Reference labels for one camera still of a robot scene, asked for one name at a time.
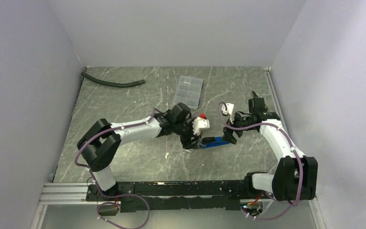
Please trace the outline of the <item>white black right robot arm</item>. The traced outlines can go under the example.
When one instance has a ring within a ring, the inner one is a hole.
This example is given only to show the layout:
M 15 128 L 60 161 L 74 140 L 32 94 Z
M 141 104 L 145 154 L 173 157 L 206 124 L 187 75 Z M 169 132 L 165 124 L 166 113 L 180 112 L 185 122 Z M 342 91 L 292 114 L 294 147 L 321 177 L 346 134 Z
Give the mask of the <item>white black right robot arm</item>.
M 263 98 L 248 101 L 249 112 L 233 111 L 233 104 L 220 102 L 217 106 L 219 120 L 227 116 L 223 139 L 236 144 L 234 134 L 241 137 L 244 131 L 255 130 L 268 142 L 277 160 L 274 174 L 250 172 L 245 177 L 243 192 L 254 198 L 261 191 L 267 192 L 278 201 L 288 201 L 293 206 L 300 200 L 315 198 L 318 162 L 306 156 L 285 131 L 276 112 L 267 109 Z

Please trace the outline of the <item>blue black stapler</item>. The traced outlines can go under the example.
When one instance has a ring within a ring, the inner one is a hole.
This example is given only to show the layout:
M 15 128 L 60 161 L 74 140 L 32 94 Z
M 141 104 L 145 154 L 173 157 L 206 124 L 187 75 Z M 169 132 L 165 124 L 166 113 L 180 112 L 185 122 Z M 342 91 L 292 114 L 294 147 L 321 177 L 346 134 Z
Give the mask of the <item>blue black stapler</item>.
M 221 137 L 205 137 L 199 143 L 199 147 L 202 149 L 228 145 L 230 142 L 224 141 Z

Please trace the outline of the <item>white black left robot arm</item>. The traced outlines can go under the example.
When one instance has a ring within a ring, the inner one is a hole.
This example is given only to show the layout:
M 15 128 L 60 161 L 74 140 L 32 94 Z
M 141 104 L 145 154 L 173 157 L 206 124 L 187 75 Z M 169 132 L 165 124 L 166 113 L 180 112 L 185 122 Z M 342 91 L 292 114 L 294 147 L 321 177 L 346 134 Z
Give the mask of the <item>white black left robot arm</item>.
M 165 112 L 154 108 L 152 114 L 141 120 L 110 123 L 98 120 L 77 143 L 78 154 L 86 163 L 98 193 L 111 200 L 117 195 L 117 181 L 112 174 L 111 162 L 119 147 L 127 143 L 176 134 L 184 149 L 195 149 L 201 141 L 201 129 L 209 127 L 204 114 L 193 116 L 190 108 L 178 103 Z

